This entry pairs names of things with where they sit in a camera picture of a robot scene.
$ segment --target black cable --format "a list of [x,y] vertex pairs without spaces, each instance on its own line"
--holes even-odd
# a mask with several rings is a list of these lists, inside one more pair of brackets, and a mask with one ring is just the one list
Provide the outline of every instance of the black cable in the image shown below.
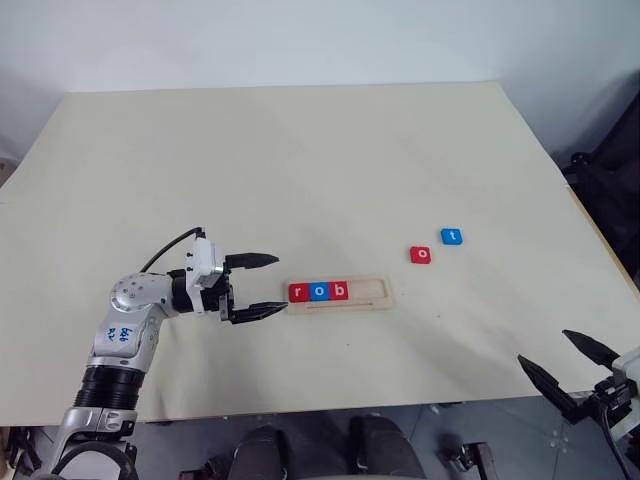
[[54,475],[59,475],[62,470],[69,464],[71,460],[84,452],[98,452],[106,455],[116,462],[120,467],[120,475],[118,480],[138,480],[138,472],[133,461],[118,447],[104,442],[85,442],[72,449],[64,457],[60,459],[58,464],[51,470]]
[[618,450],[618,446],[616,445],[616,442],[613,441],[613,437],[611,436],[611,430],[609,429],[609,418],[607,417],[608,412],[609,412],[609,407],[607,405],[601,405],[600,422],[599,422],[600,427],[602,428],[602,432],[604,433],[604,438],[607,440],[607,444],[609,444],[609,448],[611,448],[613,455],[616,457],[616,460],[618,461],[618,465],[620,465],[620,469],[624,474],[624,478],[626,480],[632,480],[631,473],[627,469],[627,466],[625,465],[624,460],[622,459],[622,455],[620,454],[620,450]]
[[196,228],[192,228],[191,230],[189,230],[188,232],[184,232],[182,235],[180,235],[179,237],[174,238],[173,240],[171,240],[169,243],[167,243],[164,247],[162,247],[162,249],[156,253],[153,257],[151,257],[151,260],[149,260],[147,263],[144,264],[144,267],[142,267],[140,269],[141,272],[146,272],[147,270],[149,270],[149,267],[151,267],[151,265],[153,265],[154,263],[156,263],[156,260],[158,260],[162,255],[164,255],[165,253],[167,253],[167,251],[173,247],[174,245],[176,245],[177,243],[180,243],[182,240],[184,240],[185,238],[190,237],[193,234],[196,234],[196,236],[198,237],[204,237],[204,232],[202,230],[202,227],[196,227]]

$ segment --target gray floor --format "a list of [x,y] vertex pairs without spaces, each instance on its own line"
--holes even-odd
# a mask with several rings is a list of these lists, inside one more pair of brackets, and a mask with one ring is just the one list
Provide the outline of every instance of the gray floor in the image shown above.
[[[443,434],[464,442],[488,442],[501,480],[616,480],[623,478],[596,425],[566,424],[543,398],[469,402],[448,408],[430,405],[359,410],[249,415],[188,420],[169,425],[136,425],[132,443],[141,479],[177,480],[182,470],[199,468],[209,457],[231,454],[243,435],[271,424],[287,435],[291,477],[346,473],[343,456],[349,420],[377,413],[393,420],[413,444],[430,479],[477,480],[477,471],[457,477],[440,464],[436,452]],[[37,449],[47,454],[55,427],[39,430]],[[634,478],[640,472],[630,465]]]

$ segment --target cable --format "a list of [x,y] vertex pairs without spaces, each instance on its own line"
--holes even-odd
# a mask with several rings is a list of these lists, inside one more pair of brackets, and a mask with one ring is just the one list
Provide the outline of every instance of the cable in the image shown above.
[[202,230],[202,227],[192,228],[191,230],[189,230],[187,232],[184,232],[182,235],[180,235],[179,237],[174,238],[169,243],[167,243],[164,247],[162,247],[162,249],[158,253],[156,253],[153,257],[151,257],[151,260],[149,260],[147,263],[144,264],[144,267],[142,267],[140,269],[140,271],[141,272],[146,272],[147,270],[149,270],[149,267],[151,267],[151,265],[156,263],[156,260],[158,260],[165,253],[167,253],[167,251],[169,249],[171,249],[171,247],[173,247],[174,245],[180,243],[185,238],[190,237],[194,233],[196,234],[197,237],[204,237],[204,232]]
[[616,442],[613,441],[613,437],[611,436],[611,430],[609,429],[609,418],[607,417],[608,412],[609,407],[607,405],[600,406],[600,427],[602,428],[602,432],[604,433],[604,438],[607,440],[607,444],[609,444],[609,448],[611,448],[613,455],[618,461],[618,465],[620,465],[620,469],[624,474],[624,478],[626,480],[632,480],[631,473],[629,473],[629,470],[627,469],[627,466],[622,459],[622,455],[620,454],[620,450],[618,450],[618,446],[616,445]]
[[111,460],[116,462],[120,467],[120,475],[118,480],[138,480],[138,472],[133,461],[122,450],[104,442],[85,442],[78,445],[76,448],[67,453],[58,464],[51,470],[54,475],[59,475],[62,470],[69,464],[71,460],[84,452],[98,452],[106,455]]

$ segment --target beige table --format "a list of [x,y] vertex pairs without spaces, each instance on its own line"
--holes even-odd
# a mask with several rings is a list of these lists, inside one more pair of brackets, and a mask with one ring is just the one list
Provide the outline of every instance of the beige table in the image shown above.
[[142,419],[535,394],[517,353],[585,390],[605,371],[563,328],[640,342],[637,292],[495,83],[70,94],[0,190],[0,225],[0,424],[59,421],[114,281],[195,225],[281,258],[233,274],[241,304],[382,274],[396,307],[172,319]]

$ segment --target white wall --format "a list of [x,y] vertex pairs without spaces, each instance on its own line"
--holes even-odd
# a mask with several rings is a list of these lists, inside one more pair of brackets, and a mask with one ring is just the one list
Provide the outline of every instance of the white wall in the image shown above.
[[0,0],[0,156],[65,91],[500,79],[562,161],[639,69],[638,0]]

